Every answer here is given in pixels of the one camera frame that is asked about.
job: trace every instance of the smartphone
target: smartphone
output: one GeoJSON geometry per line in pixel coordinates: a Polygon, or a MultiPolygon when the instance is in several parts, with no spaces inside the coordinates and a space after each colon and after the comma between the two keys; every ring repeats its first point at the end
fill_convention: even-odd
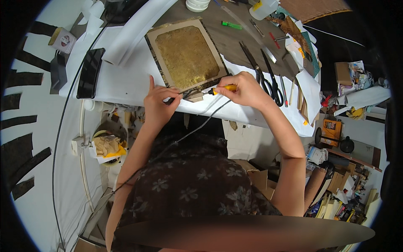
{"type": "Polygon", "coordinates": [[[101,68],[104,48],[89,50],[84,58],[80,80],[78,82],[77,99],[94,99],[98,75],[101,68]]]}

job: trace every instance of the green lighter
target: green lighter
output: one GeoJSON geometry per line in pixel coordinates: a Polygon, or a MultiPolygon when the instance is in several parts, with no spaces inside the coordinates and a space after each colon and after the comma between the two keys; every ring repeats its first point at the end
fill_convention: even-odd
{"type": "Polygon", "coordinates": [[[238,29],[238,30],[242,30],[242,26],[241,26],[241,25],[236,25],[236,24],[233,24],[233,23],[230,23],[230,22],[225,22],[225,21],[221,21],[221,24],[222,24],[222,25],[225,25],[225,26],[228,26],[228,27],[231,27],[231,28],[235,28],[235,29],[238,29]]]}

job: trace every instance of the workbench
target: workbench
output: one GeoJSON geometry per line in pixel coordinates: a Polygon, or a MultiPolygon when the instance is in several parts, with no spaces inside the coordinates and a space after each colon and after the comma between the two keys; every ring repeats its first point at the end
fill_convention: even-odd
{"type": "MultiPolygon", "coordinates": [[[[221,0],[218,1],[220,4],[225,5],[231,11],[233,11],[247,25],[249,25],[251,29],[254,30],[254,27],[249,22],[249,19],[252,18],[249,14],[250,5],[239,4],[239,6],[235,6],[221,0]]],[[[202,17],[203,24],[209,32],[213,42],[217,46],[217,49],[231,74],[235,75],[240,71],[248,71],[255,76],[255,71],[251,69],[251,65],[239,45],[239,41],[242,40],[249,48],[259,66],[264,72],[266,72],[264,73],[265,78],[267,80],[271,79],[270,75],[267,73],[268,70],[261,55],[258,43],[245,30],[237,30],[221,25],[221,21],[229,21],[234,23],[235,21],[226,12],[220,9],[220,7],[217,6],[214,1],[210,2],[207,10],[200,13],[194,13],[186,9],[185,0],[179,0],[170,9],[168,9],[168,11],[165,12],[165,14],[155,23],[154,27],[168,22],[184,20],[197,16],[202,17]]],[[[270,62],[271,68],[273,69],[276,81],[279,85],[280,77],[278,75],[281,74],[282,76],[285,76],[283,79],[287,98],[289,98],[291,92],[291,81],[289,79],[292,79],[292,76],[284,67],[284,63],[282,61],[282,57],[287,53],[284,45],[285,41],[279,41],[280,49],[278,49],[268,33],[271,32],[274,37],[281,37],[285,34],[278,27],[267,20],[254,21],[262,32],[266,34],[266,36],[262,38],[262,41],[277,59],[276,64],[270,62]]],[[[107,50],[113,39],[119,33],[122,25],[124,24],[106,28],[103,34],[101,34],[97,42],[94,44],[93,49],[105,48],[107,50]]],[[[85,25],[74,25],[71,32],[80,38],[74,45],[74,48],[67,61],[66,71],[68,82],[59,91],[59,95],[64,97],[67,97],[78,67],[84,58],[86,51],[89,49],[91,43],[97,35],[97,33],[93,35],[86,34],[85,25]]],[[[294,71],[293,74],[296,74],[299,70],[297,64],[290,67],[294,71]]],[[[143,99],[147,95],[149,88],[149,74],[153,75],[156,85],[164,85],[148,45],[145,39],[142,39],[136,46],[135,51],[124,67],[113,66],[105,62],[102,63],[94,100],[143,106],[143,99]]],[[[299,73],[297,78],[300,84],[304,83],[303,74],[299,73]]],[[[75,82],[75,87],[73,88],[70,99],[76,99],[78,79],[79,78],[77,78],[75,82]]],[[[302,137],[310,137],[313,135],[315,127],[311,127],[309,124],[304,125],[305,119],[300,115],[297,109],[297,93],[298,87],[295,87],[292,104],[288,108],[285,108],[283,105],[281,110],[293,125],[298,135],[302,137]]],[[[210,116],[212,112],[214,112],[227,100],[228,99],[226,97],[220,95],[204,96],[203,101],[195,103],[182,100],[177,111],[210,116]]],[[[220,109],[214,115],[214,117],[260,127],[268,127],[260,112],[253,108],[241,106],[232,102],[220,109]]]]}

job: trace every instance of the black scissors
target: black scissors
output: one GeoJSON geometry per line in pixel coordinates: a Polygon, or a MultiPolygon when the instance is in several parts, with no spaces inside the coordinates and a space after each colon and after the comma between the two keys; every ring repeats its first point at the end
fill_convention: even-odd
{"type": "Polygon", "coordinates": [[[269,74],[272,78],[272,84],[268,82],[263,75],[262,70],[260,69],[259,65],[256,63],[256,60],[253,58],[252,54],[250,53],[248,47],[246,47],[245,43],[242,41],[239,42],[241,45],[241,48],[243,52],[245,53],[246,57],[248,58],[249,62],[251,63],[253,69],[256,72],[256,81],[262,86],[263,90],[266,92],[266,94],[270,95],[271,98],[274,100],[274,102],[277,104],[277,106],[281,107],[284,103],[283,100],[283,94],[278,88],[278,84],[276,82],[276,79],[274,78],[273,70],[270,67],[269,61],[267,60],[266,55],[264,54],[263,50],[260,49],[263,55],[264,62],[266,63],[267,69],[269,70],[269,74]]]}

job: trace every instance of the woman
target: woman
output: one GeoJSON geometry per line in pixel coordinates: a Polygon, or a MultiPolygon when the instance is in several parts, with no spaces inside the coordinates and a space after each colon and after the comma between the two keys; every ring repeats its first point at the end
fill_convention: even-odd
{"type": "MultiPolygon", "coordinates": [[[[114,239],[113,233],[117,227],[156,218],[236,214],[303,216],[305,153],[301,140],[251,74],[240,72],[222,78],[216,92],[234,103],[259,110],[280,147],[282,169],[270,201],[251,185],[245,170],[227,158],[220,119],[212,118],[199,131],[162,152],[187,133],[183,114],[171,118],[182,98],[178,92],[154,87],[150,76],[150,91],[144,99],[145,123],[122,166],[116,187],[138,169],[141,171],[115,194],[106,226],[108,251],[155,251],[114,239]],[[223,88],[230,84],[237,86],[235,92],[223,88]],[[174,98],[169,106],[163,102],[167,97],[174,98]],[[175,123],[177,117],[182,118],[182,123],[175,123]]],[[[200,125],[191,117],[188,130],[200,125]]]]}

